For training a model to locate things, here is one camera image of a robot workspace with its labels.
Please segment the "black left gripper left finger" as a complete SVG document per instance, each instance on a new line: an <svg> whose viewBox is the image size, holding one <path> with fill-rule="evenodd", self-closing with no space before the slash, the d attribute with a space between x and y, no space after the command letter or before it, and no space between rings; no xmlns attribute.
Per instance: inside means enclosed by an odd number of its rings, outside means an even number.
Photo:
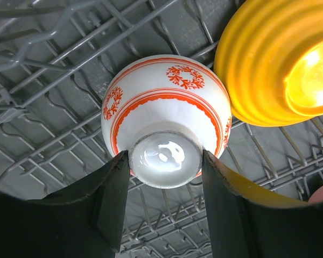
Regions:
<svg viewBox="0 0 323 258"><path fill-rule="evenodd" d="M0 257L114 257L129 177L128 153L122 151L43 199L0 192Z"/></svg>

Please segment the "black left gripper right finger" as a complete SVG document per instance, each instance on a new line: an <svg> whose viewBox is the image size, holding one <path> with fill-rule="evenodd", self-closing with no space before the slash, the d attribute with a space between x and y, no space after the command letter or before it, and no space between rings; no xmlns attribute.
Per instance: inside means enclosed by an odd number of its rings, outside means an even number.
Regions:
<svg viewBox="0 0 323 258"><path fill-rule="evenodd" d="M323 257L323 201L260 187L209 151L202 182L214 257Z"/></svg>

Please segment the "white orange patterned bowl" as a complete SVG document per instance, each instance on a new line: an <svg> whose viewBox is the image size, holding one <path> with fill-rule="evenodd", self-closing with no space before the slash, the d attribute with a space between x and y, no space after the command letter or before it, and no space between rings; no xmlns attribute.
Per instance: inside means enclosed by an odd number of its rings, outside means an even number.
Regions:
<svg viewBox="0 0 323 258"><path fill-rule="evenodd" d="M122 69L102 102L101 127L112 156L127 151L130 172L159 189L201 174L204 151L220 157L230 137L228 93L205 65L153 55Z"/></svg>

